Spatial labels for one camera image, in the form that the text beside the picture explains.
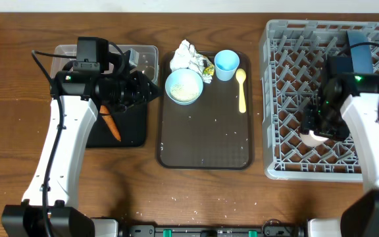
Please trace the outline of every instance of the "wood grain surface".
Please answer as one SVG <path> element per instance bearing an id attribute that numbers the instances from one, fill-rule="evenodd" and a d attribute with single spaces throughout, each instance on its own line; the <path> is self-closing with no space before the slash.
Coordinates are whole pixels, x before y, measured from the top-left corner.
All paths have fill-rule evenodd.
<path id="1" fill-rule="evenodd" d="M 19 204 L 37 167 L 49 124 L 49 86 L 30 56 L 78 36 L 156 45 L 160 58 L 183 39 L 200 51 L 233 49 L 251 60 L 255 161 L 245 171 L 182 171 L 155 160 L 159 102 L 149 106 L 147 142 L 130 149 L 88 149 L 79 210 L 127 223 L 261 225 L 338 217 L 362 196 L 360 184 L 270 180 L 264 174 L 259 39 L 268 20 L 379 21 L 379 14 L 25 14 L 0 13 L 0 236 L 6 204 Z M 41 58 L 49 70 L 50 58 Z"/>

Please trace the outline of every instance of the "transparent bin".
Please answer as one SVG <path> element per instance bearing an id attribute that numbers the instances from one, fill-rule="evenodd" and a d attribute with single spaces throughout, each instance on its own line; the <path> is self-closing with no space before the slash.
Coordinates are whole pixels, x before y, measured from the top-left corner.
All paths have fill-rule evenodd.
<path id="1" fill-rule="evenodd" d="M 271 20 L 260 39 L 263 160 L 271 179 L 362 182 L 351 138 L 311 148 L 301 142 L 301 111 L 316 101 L 325 55 L 346 48 L 346 31 L 379 43 L 379 22 Z M 379 48 L 371 47 L 379 74 Z"/>
<path id="2" fill-rule="evenodd" d="M 134 49 L 139 53 L 138 66 L 133 69 L 142 71 L 154 84 L 157 84 L 157 76 L 159 75 L 159 50 L 152 45 L 118 45 L 125 53 L 129 49 Z M 119 53 L 113 46 L 109 46 L 109 51 Z M 75 56 L 77 54 L 77 45 L 58 45 L 55 48 L 55 54 Z M 63 69 L 63 66 L 73 59 L 53 58 L 51 67 L 51 77 L 53 78 L 58 71 Z M 112 72 L 113 65 L 110 64 L 109 72 Z"/>

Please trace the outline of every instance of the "white crumpled paper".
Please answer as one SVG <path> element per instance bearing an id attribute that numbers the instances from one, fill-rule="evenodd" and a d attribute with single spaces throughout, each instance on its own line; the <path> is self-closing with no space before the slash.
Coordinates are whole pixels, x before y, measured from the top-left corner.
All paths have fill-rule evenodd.
<path id="1" fill-rule="evenodd" d="M 199 54 L 194 45 L 185 39 L 175 51 L 173 59 L 170 61 L 172 72 L 178 69 L 188 68 L 198 73 L 205 83 L 211 83 L 212 75 L 215 72 L 215 66 L 204 55 Z"/>

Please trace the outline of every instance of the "yellow spoon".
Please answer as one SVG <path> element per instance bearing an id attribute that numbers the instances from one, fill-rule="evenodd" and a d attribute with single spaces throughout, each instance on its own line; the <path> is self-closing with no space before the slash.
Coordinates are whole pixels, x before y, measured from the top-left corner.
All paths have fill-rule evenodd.
<path id="1" fill-rule="evenodd" d="M 240 112 L 245 113 L 247 111 L 247 105 L 245 104 L 245 93 L 243 92 L 243 82 L 247 78 L 245 71 L 242 68 L 236 71 L 236 80 L 240 83 Z"/>

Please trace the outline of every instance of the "blue cup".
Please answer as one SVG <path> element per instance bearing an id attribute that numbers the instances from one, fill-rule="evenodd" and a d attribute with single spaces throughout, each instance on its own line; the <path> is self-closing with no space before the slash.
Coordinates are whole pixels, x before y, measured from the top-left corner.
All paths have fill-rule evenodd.
<path id="1" fill-rule="evenodd" d="M 238 54 L 231 50 L 222 50 L 215 57 L 215 72 L 219 80 L 229 81 L 240 65 Z"/>

